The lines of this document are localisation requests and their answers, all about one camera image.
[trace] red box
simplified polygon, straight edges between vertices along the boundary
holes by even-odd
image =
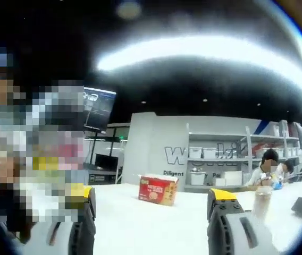
[[[172,206],[177,192],[178,178],[148,174],[140,177],[139,196],[143,201]]]

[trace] ceiling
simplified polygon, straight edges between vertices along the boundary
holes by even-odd
[[[13,53],[14,82],[27,92],[56,80],[76,80],[80,86],[116,91],[111,123],[129,122],[136,112],[302,123],[302,92],[258,67],[171,57],[109,73],[96,69],[102,57],[129,44],[212,33],[247,38],[302,69],[287,33],[251,0],[168,0],[166,4],[140,0],[141,16],[130,21],[117,16],[118,0],[35,2],[0,1],[0,47]],[[278,2],[285,8],[285,1]],[[290,13],[302,29],[302,18]]]

